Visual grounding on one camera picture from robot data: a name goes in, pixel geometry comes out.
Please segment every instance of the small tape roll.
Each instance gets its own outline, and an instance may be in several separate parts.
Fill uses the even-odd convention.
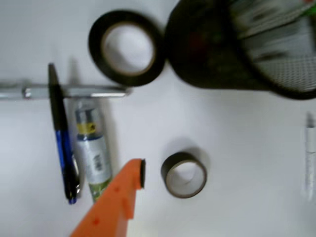
[[[177,198],[191,198],[202,191],[207,180],[205,166],[185,152],[170,156],[161,167],[168,191]]]
[[[145,55],[139,55],[141,50],[137,47],[115,48],[124,43],[119,39],[120,34],[132,37],[133,33],[141,33],[139,41],[143,41],[138,46],[147,45],[149,52],[145,51]],[[125,43],[129,44],[130,40],[125,39]],[[165,63],[163,48],[159,30],[145,17],[130,11],[106,13],[93,24],[89,34],[89,50],[96,66],[111,80],[126,86],[145,85],[160,75]],[[133,50],[129,56],[135,56],[137,60],[123,57],[126,51]]]

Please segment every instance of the orange plastic object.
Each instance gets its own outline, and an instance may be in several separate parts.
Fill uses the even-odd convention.
[[[112,180],[71,237],[125,237],[134,217],[136,190],[144,186],[145,161],[129,161]]]

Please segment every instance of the black pen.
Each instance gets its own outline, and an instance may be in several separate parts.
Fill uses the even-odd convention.
[[[51,112],[56,132],[65,194],[69,204],[74,204],[80,191],[78,167],[70,144],[63,93],[53,64],[48,65],[48,77]]]

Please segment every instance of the black electrical tape roll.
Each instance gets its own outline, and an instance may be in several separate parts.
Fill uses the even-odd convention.
[[[154,55],[148,66],[137,73],[118,70],[102,53],[102,43],[108,34],[118,26],[133,25],[149,36],[154,46]],[[112,11],[101,16],[92,26],[89,34],[89,50],[100,71],[115,82],[126,86],[141,86],[152,82],[163,70],[165,55],[163,37],[159,30],[145,17],[130,11]]]
[[[194,175],[190,180],[181,181],[182,178],[175,169],[190,163],[195,165]],[[161,175],[168,191],[177,198],[191,198],[197,195],[202,191],[207,180],[205,166],[193,155],[185,152],[176,153],[166,159],[161,167]]]

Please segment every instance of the bottle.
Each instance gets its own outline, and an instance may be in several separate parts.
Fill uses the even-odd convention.
[[[79,152],[93,201],[96,202],[112,179],[101,115],[94,99],[79,99],[75,113]]]

